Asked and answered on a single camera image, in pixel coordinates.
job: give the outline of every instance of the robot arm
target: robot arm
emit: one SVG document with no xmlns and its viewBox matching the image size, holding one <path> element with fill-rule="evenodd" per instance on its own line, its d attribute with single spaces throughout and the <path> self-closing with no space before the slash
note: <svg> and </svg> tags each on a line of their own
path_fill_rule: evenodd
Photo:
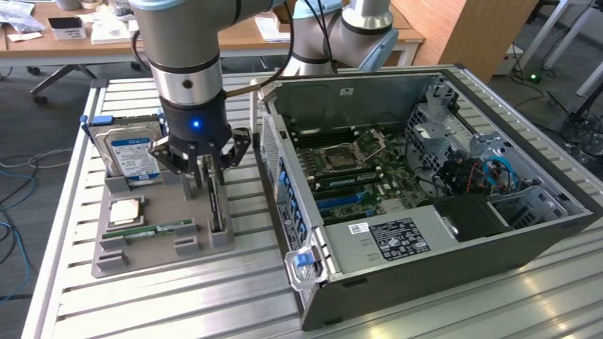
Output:
<svg viewBox="0 0 603 339">
<path fill-rule="evenodd" d="M 217 32 L 270 10 L 284 0 L 129 0 L 129 3 L 167 123 L 167 136 L 150 152 L 170 171 L 192 174 L 200 183 L 197 156 L 212 155 L 220 174 L 238 164 L 250 143 L 248 130 L 230 129 L 226 123 Z M 285 74 L 328 73 L 325 38 L 312 14 L 312 10 L 320 13 L 320 6 L 333 59 L 362 71 L 377 70 L 397 37 L 390 25 L 389 0 L 352 0 L 345 8 L 341 0 L 298 0 L 293 15 L 297 35 Z M 233 147 L 224 155 L 221 149 L 230 138 Z"/>
<path fill-rule="evenodd" d="M 129 0 L 155 80 L 167 137 L 150 152 L 170 171 L 200 183 L 197 156 L 216 171 L 236 166 L 250 138 L 226 123 L 217 32 L 284 0 Z M 234 146 L 222 155 L 229 139 Z"/>
<path fill-rule="evenodd" d="M 360 71 L 374 72 L 385 63 L 397 42 L 389 0 L 298 0 L 293 22 L 296 42 L 285 75 L 314 75 L 330 72 L 324 34 L 313 13 L 325 15 L 325 30 L 333 60 Z"/>
</svg>

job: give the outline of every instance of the blue pcie slot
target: blue pcie slot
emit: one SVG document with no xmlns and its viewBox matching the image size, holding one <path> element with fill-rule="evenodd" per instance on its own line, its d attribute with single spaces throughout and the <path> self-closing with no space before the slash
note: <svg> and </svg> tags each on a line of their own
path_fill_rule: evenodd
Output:
<svg viewBox="0 0 603 339">
<path fill-rule="evenodd" d="M 316 205 L 318 206 L 318 209 L 322 210 L 322 209 L 338 207 L 342 205 L 350 205 L 353 203 L 360 203 L 362 197 L 364 197 L 364 192 L 352 194 L 350 196 L 342 196 L 340 198 L 330 198 L 330 199 L 316 201 Z"/>
</svg>

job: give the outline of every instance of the white label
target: white label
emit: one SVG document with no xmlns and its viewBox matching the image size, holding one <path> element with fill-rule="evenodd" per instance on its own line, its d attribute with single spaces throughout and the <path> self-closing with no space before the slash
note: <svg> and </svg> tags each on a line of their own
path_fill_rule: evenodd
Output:
<svg viewBox="0 0 603 339">
<path fill-rule="evenodd" d="M 332 182 L 330 184 L 328 184 L 328 187 L 345 185 L 345 184 L 353 184 L 354 182 L 356 182 L 356 179 L 341 180 L 340 182 Z"/>
<path fill-rule="evenodd" d="M 157 226 L 157 232 L 170 231 L 176 228 L 176 226 L 180 226 L 180 225 Z"/>
<path fill-rule="evenodd" d="M 338 95 L 352 95 L 354 94 L 354 89 L 353 88 L 342 88 L 338 91 Z"/>
<path fill-rule="evenodd" d="M 38 37 L 41 37 L 39 33 L 27 33 L 27 34 L 9 34 L 6 35 L 7 39 L 10 39 L 10 41 L 15 42 L 15 41 L 25 41 L 25 40 L 31 40 L 35 39 Z"/>
<path fill-rule="evenodd" d="M 361 224 L 349 225 L 349 232 L 352 234 L 368 232 L 368 223 L 362 222 Z"/>
<path fill-rule="evenodd" d="M 121 172 L 130 180 L 154 179 L 158 176 L 157 161 L 149 154 L 150 144 L 149 138 L 110 142 Z"/>
<path fill-rule="evenodd" d="M 361 182 L 368 179 L 374 179 L 376 176 L 377 176 L 376 173 L 369 173 L 369 174 L 358 175 L 356 179 L 357 179 L 357 181 Z"/>
<path fill-rule="evenodd" d="M 123 238 L 127 240 L 131 240 L 131 239 L 146 238 L 146 237 L 151 237 L 151 236 L 154 236 L 154 232 L 147 231 L 147 232 L 141 232 L 141 233 L 126 235 Z"/>
</svg>

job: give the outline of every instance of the hard drive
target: hard drive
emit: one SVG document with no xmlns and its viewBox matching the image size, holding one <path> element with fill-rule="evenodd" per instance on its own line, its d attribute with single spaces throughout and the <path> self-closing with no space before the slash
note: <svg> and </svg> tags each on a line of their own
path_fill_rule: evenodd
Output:
<svg viewBox="0 0 603 339">
<path fill-rule="evenodd" d="M 165 169 L 149 154 L 151 142 L 162 137 L 157 116 L 99 116 L 91 119 L 86 128 L 107 176 L 123 176 L 130 186 L 155 183 Z"/>
</svg>

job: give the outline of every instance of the barcode sticker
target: barcode sticker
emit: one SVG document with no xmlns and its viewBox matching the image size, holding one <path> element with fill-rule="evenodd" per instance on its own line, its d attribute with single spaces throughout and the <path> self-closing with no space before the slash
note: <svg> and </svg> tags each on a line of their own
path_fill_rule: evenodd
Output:
<svg viewBox="0 0 603 339">
<path fill-rule="evenodd" d="M 368 223 L 362 222 L 361 224 L 349 225 L 349 232 L 352 234 L 368 232 Z"/>
</svg>

